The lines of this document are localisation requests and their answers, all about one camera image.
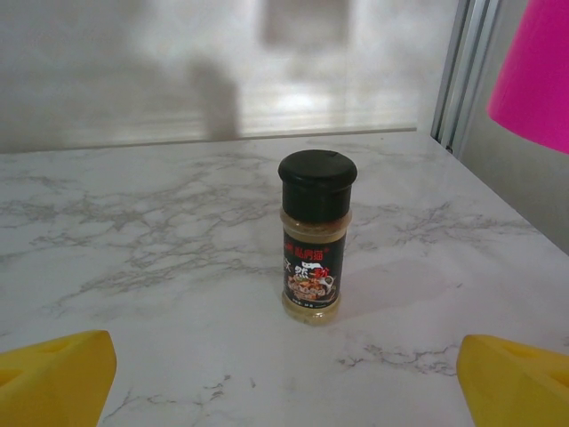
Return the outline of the black-capped spice jar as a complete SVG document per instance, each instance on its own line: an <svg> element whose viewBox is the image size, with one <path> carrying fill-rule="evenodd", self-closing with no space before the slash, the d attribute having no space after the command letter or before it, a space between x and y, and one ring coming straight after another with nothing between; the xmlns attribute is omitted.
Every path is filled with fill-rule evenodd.
<svg viewBox="0 0 569 427"><path fill-rule="evenodd" d="M282 304L301 323L324 325L340 306L357 167L336 151L306 149L285 157L277 171L284 232Z"/></svg>

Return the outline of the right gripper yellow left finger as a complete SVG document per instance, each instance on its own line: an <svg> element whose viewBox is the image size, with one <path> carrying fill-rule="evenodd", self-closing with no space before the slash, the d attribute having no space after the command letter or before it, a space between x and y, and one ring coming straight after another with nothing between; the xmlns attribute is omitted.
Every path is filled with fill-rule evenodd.
<svg viewBox="0 0 569 427"><path fill-rule="evenodd" d="M0 353L0 427L97 427L116 374L109 332Z"/></svg>

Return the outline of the aluminium frame post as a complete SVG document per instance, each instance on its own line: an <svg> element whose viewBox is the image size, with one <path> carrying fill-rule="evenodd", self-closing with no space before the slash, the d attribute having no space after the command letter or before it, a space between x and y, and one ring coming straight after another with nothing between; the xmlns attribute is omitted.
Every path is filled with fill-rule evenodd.
<svg viewBox="0 0 569 427"><path fill-rule="evenodd" d="M459 0L430 136L455 157L470 113L501 0Z"/></svg>

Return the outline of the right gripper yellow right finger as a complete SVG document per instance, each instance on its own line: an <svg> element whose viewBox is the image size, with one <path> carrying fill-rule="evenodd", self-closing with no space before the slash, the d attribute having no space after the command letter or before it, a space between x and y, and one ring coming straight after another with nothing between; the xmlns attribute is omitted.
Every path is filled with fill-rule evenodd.
<svg viewBox="0 0 569 427"><path fill-rule="evenodd" d="M471 334L457 376L476 427L569 427L569 355Z"/></svg>

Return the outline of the pink wine glass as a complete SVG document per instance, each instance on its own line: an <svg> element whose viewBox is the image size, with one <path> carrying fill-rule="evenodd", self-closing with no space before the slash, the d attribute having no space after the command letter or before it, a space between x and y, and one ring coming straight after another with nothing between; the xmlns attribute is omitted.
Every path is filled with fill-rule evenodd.
<svg viewBox="0 0 569 427"><path fill-rule="evenodd" d="M569 0L529 0L487 111L513 134L569 155Z"/></svg>

